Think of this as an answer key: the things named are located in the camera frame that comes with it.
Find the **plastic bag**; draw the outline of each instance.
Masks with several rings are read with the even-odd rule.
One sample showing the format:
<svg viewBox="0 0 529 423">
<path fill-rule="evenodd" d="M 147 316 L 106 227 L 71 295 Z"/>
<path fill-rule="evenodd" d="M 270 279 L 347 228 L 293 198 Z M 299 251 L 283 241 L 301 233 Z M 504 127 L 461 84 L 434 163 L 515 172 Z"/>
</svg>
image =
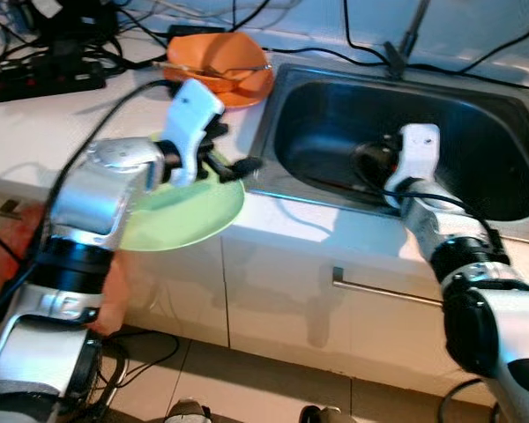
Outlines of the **plastic bag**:
<svg viewBox="0 0 529 423">
<path fill-rule="evenodd" d="M 28 204 L 20 210 L 21 220 L 12 220 L 0 231 L 0 237 L 18 255 L 24 256 L 27 246 L 39 225 L 43 213 L 42 204 Z M 0 247 L 0 289 L 14 276 L 18 264 Z M 120 330 L 130 298 L 130 289 L 123 275 L 121 258 L 116 252 L 103 288 L 104 299 L 98 320 L 88 327 L 102 335 Z"/>
</svg>

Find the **sink basin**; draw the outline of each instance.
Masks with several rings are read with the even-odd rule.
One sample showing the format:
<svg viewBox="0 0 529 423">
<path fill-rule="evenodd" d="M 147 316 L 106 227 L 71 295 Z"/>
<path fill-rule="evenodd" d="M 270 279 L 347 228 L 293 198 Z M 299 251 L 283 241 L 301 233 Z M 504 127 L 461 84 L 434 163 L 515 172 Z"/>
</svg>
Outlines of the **sink basin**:
<svg viewBox="0 0 529 423">
<path fill-rule="evenodd" d="M 436 179 L 487 219 L 529 217 L 529 113 L 515 98 L 283 65 L 251 154 L 250 190 L 395 215 L 354 172 L 353 152 L 409 123 L 441 131 Z"/>
</svg>

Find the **cabinet door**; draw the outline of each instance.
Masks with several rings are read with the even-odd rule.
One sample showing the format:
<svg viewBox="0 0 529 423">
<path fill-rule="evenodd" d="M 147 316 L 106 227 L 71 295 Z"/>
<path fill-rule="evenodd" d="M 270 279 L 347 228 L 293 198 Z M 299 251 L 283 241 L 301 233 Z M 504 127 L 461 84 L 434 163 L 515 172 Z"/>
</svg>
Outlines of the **cabinet door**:
<svg viewBox="0 0 529 423">
<path fill-rule="evenodd" d="M 458 382 L 438 305 L 332 283 L 334 266 L 350 270 L 352 283 L 397 291 L 404 278 L 420 277 L 288 239 L 267 245 L 224 236 L 223 249 L 232 348 L 438 395 Z M 420 283 L 436 285 L 409 285 Z"/>
<path fill-rule="evenodd" d="M 227 345 L 220 238 L 170 251 L 122 252 L 131 296 L 126 323 Z"/>
</svg>

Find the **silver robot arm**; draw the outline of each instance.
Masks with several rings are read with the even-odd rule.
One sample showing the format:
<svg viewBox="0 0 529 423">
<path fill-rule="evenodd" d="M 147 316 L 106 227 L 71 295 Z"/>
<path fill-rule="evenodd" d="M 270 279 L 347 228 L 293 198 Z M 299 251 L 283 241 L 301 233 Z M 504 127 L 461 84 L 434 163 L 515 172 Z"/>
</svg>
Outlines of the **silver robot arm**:
<svg viewBox="0 0 529 423">
<path fill-rule="evenodd" d="M 386 189 L 455 199 L 433 178 L 436 127 L 408 125 L 402 135 L 399 167 Z M 424 163 L 409 166 L 408 157 Z M 529 283 L 510 266 L 499 236 L 490 237 L 464 209 L 418 197 L 397 206 L 441 286 L 451 357 L 482 377 L 509 421 L 529 423 Z"/>
<path fill-rule="evenodd" d="M 169 107 L 166 141 L 102 140 L 69 173 L 38 265 L 0 322 L 0 422 L 54 422 L 86 400 L 101 342 L 85 324 L 98 316 L 114 251 L 139 198 L 161 183 L 186 186 L 207 176 L 202 162 L 222 182 L 259 165 L 227 167 L 212 156 L 211 138 L 227 132 L 223 111 L 207 88 L 189 80 Z"/>
</svg>

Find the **floor tile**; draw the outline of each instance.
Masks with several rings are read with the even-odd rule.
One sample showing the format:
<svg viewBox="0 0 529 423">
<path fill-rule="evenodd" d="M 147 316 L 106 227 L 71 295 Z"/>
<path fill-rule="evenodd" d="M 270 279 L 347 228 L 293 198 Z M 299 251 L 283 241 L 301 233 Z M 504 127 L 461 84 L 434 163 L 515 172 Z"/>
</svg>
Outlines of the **floor tile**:
<svg viewBox="0 0 529 423">
<path fill-rule="evenodd" d="M 412 390 L 401 390 L 379 383 L 353 380 L 353 416 L 358 423 L 433 423 L 440 397 Z M 445 421 L 481 423 L 488 421 L 490 409 L 452 401 Z"/>
<path fill-rule="evenodd" d="M 122 423 L 161 421 L 167 412 L 190 344 L 189 339 L 180 338 L 179 340 L 180 348 L 176 355 L 149 368 L 135 381 L 116 392 L 110 406 L 113 410 L 110 411 L 112 415 L 106 417 L 107 423 L 111 421 Z M 175 347 L 175 341 L 171 337 L 160 333 L 122 338 L 120 342 L 130 353 L 128 371 L 137 365 L 163 357 Z M 109 377 L 114 368 L 115 359 L 105 358 L 102 363 L 102 373 L 105 377 Z"/>
<path fill-rule="evenodd" d="M 173 403 L 192 397 L 246 423 L 297 423 L 309 404 L 350 409 L 350 379 L 192 341 Z"/>
</svg>

